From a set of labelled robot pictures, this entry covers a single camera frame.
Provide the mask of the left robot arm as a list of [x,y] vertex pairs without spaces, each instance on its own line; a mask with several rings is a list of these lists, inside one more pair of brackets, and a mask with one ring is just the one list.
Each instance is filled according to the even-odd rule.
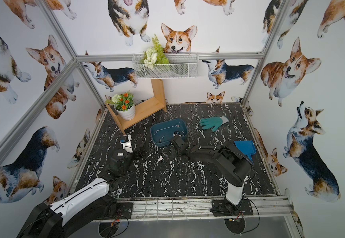
[[143,158],[127,146],[113,152],[109,163],[90,184],[50,205],[35,206],[21,228],[19,238],[68,238],[93,220],[118,215],[117,200],[110,196],[113,182],[127,178],[130,164]]

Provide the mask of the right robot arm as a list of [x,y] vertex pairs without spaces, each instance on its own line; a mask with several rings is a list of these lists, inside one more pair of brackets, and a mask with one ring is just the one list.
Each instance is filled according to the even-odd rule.
[[181,136],[176,135],[171,141],[180,158],[189,162],[206,162],[216,165],[227,182],[227,192],[222,205],[214,207],[211,212],[216,216],[242,215],[241,206],[244,199],[244,187],[248,180],[251,180],[251,172],[255,172],[252,159],[243,154],[235,145],[230,142],[220,147],[190,145]]

